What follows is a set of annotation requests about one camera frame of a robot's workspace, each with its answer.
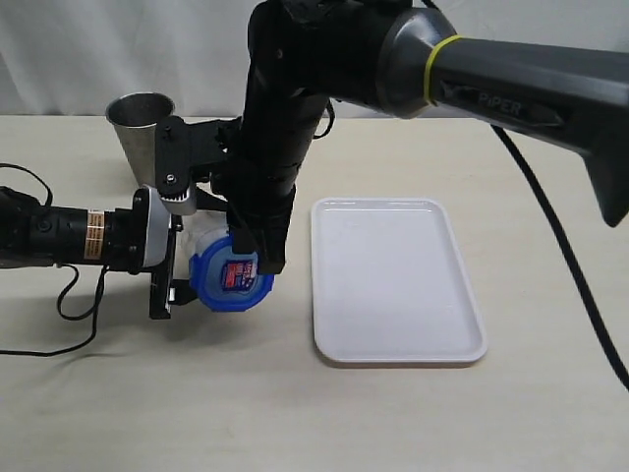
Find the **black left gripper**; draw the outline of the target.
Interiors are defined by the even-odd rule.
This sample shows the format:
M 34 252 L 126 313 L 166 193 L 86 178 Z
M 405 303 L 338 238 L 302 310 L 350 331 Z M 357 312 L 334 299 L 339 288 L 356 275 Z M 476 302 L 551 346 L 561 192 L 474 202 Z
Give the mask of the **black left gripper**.
M 108 218 L 109 268 L 130 275 L 150 275 L 148 316 L 152 320 L 168 320 L 173 306 L 185 306 L 197 299 L 190 281 L 174 276 L 177 236 L 184 229 L 180 216 L 151 216 L 147 206 L 138 206 L 117 208 L 108 213 Z

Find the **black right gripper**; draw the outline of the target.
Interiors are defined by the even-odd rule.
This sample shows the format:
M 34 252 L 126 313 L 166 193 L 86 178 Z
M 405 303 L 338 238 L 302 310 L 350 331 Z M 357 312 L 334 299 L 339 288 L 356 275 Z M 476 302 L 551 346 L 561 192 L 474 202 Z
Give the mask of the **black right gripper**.
M 236 216 L 227 216 L 232 252 L 252 254 L 255 240 L 259 272 L 279 274 L 300 170 L 296 134 L 272 122 L 251 128 L 236 118 L 219 123 L 216 140 L 227 162 L 210 182 L 234 207 Z

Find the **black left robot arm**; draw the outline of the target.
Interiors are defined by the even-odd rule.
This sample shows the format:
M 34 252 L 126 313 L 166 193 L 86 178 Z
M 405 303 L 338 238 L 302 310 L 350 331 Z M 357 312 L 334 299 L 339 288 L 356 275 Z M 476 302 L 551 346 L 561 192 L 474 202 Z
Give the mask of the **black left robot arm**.
M 171 318 L 173 269 L 181 219 L 156 189 L 138 188 L 131 208 L 114 210 L 47 206 L 1 188 L 1 267 L 107 266 L 150 275 L 148 315 Z

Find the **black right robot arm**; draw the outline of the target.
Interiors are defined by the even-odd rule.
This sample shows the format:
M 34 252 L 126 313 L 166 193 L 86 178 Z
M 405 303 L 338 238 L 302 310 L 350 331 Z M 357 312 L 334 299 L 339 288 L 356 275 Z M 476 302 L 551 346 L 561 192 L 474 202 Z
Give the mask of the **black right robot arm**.
M 461 36 L 408 1 L 263 1 L 225 180 L 235 250 L 285 266 L 296 178 L 332 100 L 411 119 L 437 106 L 580 155 L 602 218 L 628 212 L 628 57 Z

